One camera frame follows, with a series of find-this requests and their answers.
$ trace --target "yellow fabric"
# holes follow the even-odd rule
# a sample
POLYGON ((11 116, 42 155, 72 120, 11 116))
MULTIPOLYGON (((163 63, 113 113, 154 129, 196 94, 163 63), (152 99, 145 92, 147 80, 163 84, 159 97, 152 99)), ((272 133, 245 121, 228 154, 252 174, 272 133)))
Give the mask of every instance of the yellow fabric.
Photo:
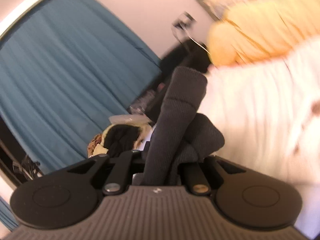
POLYGON ((207 47, 215 66, 252 63, 285 55, 320 34, 320 0, 240 3, 212 25, 207 47))

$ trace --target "yellow cloth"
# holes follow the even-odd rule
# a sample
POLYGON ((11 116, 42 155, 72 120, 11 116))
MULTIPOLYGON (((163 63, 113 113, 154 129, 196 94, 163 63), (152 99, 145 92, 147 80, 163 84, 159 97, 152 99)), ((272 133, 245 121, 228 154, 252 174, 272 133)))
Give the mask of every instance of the yellow cloth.
POLYGON ((212 25, 207 47, 215 66, 252 63, 288 53, 320 34, 320 0, 240 3, 212 25))

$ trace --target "curtain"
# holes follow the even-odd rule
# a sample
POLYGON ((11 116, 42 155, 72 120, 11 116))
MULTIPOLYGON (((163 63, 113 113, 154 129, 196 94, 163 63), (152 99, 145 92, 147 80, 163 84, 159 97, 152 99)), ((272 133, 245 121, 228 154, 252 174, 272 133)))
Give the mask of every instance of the curtain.
POLYGON ((44 173, 87 156, 108 117, 160 73, 158 57, 95 0, 45 0, 0 47, 0 114, 44 173))
POLYGON ((18 227, 18 223, 11 213, 10 206, 2 197, 0 197, 0 222, 11 232, 18 227))

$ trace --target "brown cloth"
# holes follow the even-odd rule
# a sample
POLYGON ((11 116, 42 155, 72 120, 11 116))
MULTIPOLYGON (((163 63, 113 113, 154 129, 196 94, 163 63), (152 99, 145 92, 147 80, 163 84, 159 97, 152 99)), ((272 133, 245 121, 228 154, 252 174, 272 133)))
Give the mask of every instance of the brown cloth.
POLYGON ((87 147, 87 151, 88 151, 88 157, 90 157, 93 154, 93 151, 95 149, 95 147, 97 146, 98 143, 101 143, 102 140, 102 133, 97 134, 89 143, 88 147, 87 147))

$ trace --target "white cable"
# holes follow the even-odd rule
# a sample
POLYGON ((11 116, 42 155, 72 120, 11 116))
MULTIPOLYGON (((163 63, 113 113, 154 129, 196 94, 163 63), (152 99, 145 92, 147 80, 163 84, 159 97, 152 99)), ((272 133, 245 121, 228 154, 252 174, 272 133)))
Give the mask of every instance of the white cable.
POLYGON ((202 49, 204 49, 209 55, 211 55, 209 51, 207 51, 203 46, 201 46, 198 42, 196 42, 193 38, 191 38, 191 36, 190 36, 188 30, 185 28, 185 26, 182 25, 181 27, 182 27, 182 29, 185 31, 185 33, 187 34, 187 36, 188 36, 191 40, 193 40, 198 46, 200 46, 200 47, 201 47, 202 49))

